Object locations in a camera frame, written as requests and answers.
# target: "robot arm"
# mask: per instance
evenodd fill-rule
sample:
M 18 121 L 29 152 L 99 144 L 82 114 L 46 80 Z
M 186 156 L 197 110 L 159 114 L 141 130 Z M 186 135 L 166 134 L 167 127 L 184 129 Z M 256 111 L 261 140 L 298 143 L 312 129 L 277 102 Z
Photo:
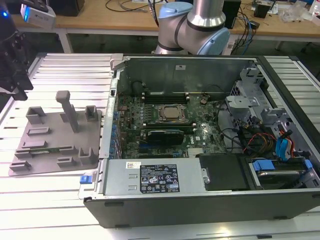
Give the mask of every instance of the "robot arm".
M 21 15 L 25 22 L 42 28 L 54 27 L 56 14 L 51 7 L 41 0 L 21 0 L 21 3 Z M 31 56 L 26 36 L 18 32 L 5 0 L 0 0 L 0 26 L 0 93 L 25 101 L 28 98 L 25 90 L 33 89 L 28 76 Z
M 159 13 L 156 54 L 218 55 L 228 43 L 224 0 L 166 3 Z
M 28 77 L 30 55 L 25 34 L 18 32 L 4 0 L 0 0 L 0 92 L 26 100 L 33 86 Z

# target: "power supply label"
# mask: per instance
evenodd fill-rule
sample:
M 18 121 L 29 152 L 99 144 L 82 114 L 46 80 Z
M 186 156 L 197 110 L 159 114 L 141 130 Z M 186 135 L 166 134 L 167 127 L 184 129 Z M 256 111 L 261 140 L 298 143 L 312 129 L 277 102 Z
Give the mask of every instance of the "power supply label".
M 141 165 L 140 192 L 143 194 L 180 192 L 176 164 Z

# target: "slotted metal tabletop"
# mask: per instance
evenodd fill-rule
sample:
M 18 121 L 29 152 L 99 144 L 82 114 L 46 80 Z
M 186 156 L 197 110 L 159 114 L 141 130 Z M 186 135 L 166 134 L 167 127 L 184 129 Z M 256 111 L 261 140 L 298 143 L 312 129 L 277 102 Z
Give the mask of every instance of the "slotted metal tabletop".
M 290 91 L 302 110 L 320 131 L 320 84 L 319 81 L 302 65 L 288 56 L 266 56 L 267 61 Z M 275 104 L 283 107 L 272 89 L 269 90 Z
M 61 105 L 55 101 L 56 91 L 69 90 L 76 110 L 96 105 L 105 114 L 111 82 L 110 56 L 48 54 L 38 58 L 30 68 L 34 90 L 27 92 L 28 100 L 10 100 L 1 112 L 0 239 L 232 240 L 257 239 L 257 235 L 282 240 L 319 239 L 320 207 L 290 220 L 104 229 L 78 198 L 80 176 L 90 170 L 8 177 L 10 162 L 27 124 L 28 107 L 61 112 Z M 168 218 L 174 218 L 170 206 L 163 211 L 168 212 Z

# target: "motherboard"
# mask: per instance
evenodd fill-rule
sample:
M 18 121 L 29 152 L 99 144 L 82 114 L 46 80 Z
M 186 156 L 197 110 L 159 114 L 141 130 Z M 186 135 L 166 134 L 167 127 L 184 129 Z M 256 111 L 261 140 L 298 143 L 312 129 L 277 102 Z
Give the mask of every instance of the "motherboard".
M 203 95 L 149 100 L 120 95 L 117 101 L 122 159 L 194 158 L 224 153 L 214 102 Z

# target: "white label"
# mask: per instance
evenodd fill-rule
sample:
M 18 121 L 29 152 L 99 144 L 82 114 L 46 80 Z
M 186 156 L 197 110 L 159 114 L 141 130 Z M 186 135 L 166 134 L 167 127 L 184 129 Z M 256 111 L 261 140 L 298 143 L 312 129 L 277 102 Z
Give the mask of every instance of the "white label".
M 175 65 L 175 70 L 186 70 L 186 65 Z
M 49 153 L 50 153 L 49 151 L 34 151 L 34 152 L 31 152 L 32 155 L 49 154 Z
M 139 169 L 141 165 L 140 161 L 127 161 L 125 164 L 126 169 Z
M 169 184 L 167 185 L 168 189 L 174 189 L 174 188 L 178 188 L 179 184 Z

